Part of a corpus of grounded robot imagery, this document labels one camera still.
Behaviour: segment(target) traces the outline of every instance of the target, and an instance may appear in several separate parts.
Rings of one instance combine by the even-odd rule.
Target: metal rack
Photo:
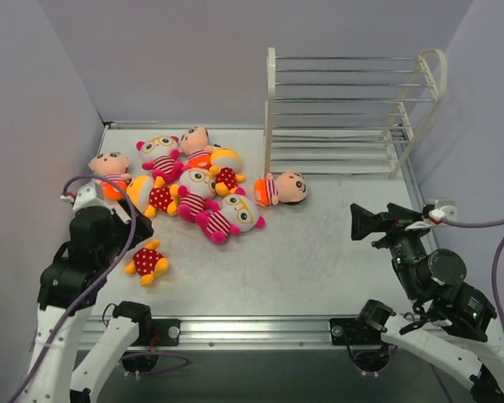
[[[417,57],[350,57],[276,56],[269,48],[265,173],[300,165],[304,174],[395,178],[444,99],[446,80],[446,58],[437,49]],[[409,119],[415,108],[417,126]]]

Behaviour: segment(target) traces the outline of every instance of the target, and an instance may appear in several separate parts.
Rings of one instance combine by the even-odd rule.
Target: stuffed animal
[[[168,270],[168,259],[156,249],[159,248],[160,241],[153,240],[136,252],[131,263],[125,267],[125,273],[133,275],[138,273],[140,285],[146,287]]]
[[[213,147],[211,153],[211,168],[209,171],[215,176],[215,190],[219,196],[225,197],[235,193],[239,183],[244,182],[244,175],[239,172],[243,163],[239,155],[232,149]]]
[[[178,190],[178,185],[164,186],[160,176],[153,180],[151,176],[142,175],[129,184],[127,194],[142,214],[153,218],[157,211],[167,212],[171,216],[177,214]]]
[[[123,190],[127,188],[127,182],[131,180],[131,175],[127,173],[129,158],[118,151],[99,154],[90,161],[88,166],[96,175],[104,176],[115,182],[116,185]],[[101,181],[96,182],[101,184],[102,193],[108,200],[117,201],[123,197],[122,194],[109,183],[101,183]]]
[[[254,184],[255,200],[264,207],[278,203],[297,204],[308,196],[304,177],[294,170],[287,170],[276,179],[272,174]]]
[[[203,234],[218,245],[226,242],[230,233],[237,237],[252,228],[265,226],[265,219],[242,189],[224,197],[220,210],[198,213],[196,222]]]
[[[209,145],[209,133],[206,128],[189,129],[181,136],[179,150],[187,157],[185,167],[208,170],[211,166],[210,154],[213,147]]]
[[[171,183],[179,178],[183,163],[176,161],[179,157],[177,140],[176,136],[159,136],[136,144],[144,161],[142,168],[152,170],[154,179],[161,177],[165,183]]]
[[[191,168],[185,170],[179,178],[179,196],[181,200],[177,215],[188,222],[196,222],[196,215],[206,208],[218,208],[212,200],[215,193],[215,180],[208,170]]]

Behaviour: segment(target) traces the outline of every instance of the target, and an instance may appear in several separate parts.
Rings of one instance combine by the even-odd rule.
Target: red polka dot dress
[[[150,193],[150,205],[161,210],[168,212],[168,206],[174,201],[170,194],[170,186],[162,186],[154,188]]]
[[[224,185],[228,188],[228,191],[238,187],[237,176],[235,175],[234,170],[228,167],[220,170],[218,175],[215,177],[215,183],[224,183]]]
[[[142,248],[134,254],[133,262],[140,277],[152,275],[155,272],[157,262],[165,257],[153,249]]]

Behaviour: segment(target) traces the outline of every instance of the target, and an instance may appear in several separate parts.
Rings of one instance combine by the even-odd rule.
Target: red and white striped shirt
[[[162,170],[165,174],[170,174],[174,170],[175,162],[173,158],[162,155],[153,160],[153,170]]]
[[[207,229],[210,233],[214,233],[215,231],[222,231],[226,236],[229,235],[229,221],[225,216],[222,215],[221,212],[213,212],[209,215],[209,223],[207,224]]]
[[[272,197],[278,195],[276,183],[274,179],[265,179],[265,187],[267,188],[267,200],[271,204]]]
[[[188,162],[191,163],[192,160],[194,160],[195,158],[202,157],[204,155],[209,156],[209,153],[204,149],[199,149],[198,151],[194,151],[193,153],[191,153],[188,156]]]
[[[191,216],[195,217],[199,212],[205,210],[205,201],[203,197],[189,193],[188,195],[182,197],[179,204],[186,204],[191,208]]]
[[[105,178],[107,178],[109,181],[114,181],[116,183],[127,183],[127,181],[120,175],[120,174],[109,174],[105,175]]]

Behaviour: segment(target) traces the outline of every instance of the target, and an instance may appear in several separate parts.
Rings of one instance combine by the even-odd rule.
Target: gray table surface
[[[126,154],[136,177],[144,174],[137,141],[159,133],[181,137],[182,132],[109,129],[101,150]],[[263,166],[262,130],[213,129],[209,134],[213,143],[239,152],[244,188],[251,195]],[[385,211],[388,202],[411,206],[402,175],[395,180],[313,175],[307,181],[310,193],[303,204],[265,209],[263,230],[231,238],[224,246],[204,238],[195,224],[161,213],[153,226],[169,270],[151,287],[141,287],[138,276],[126,275],[120,263],[93,314],[123,300],[148,304],[157,316],[354,315],[370,298],[408,310],[388,251],[370,246],[380,235],[350,239],[351,203],[373,212]]]

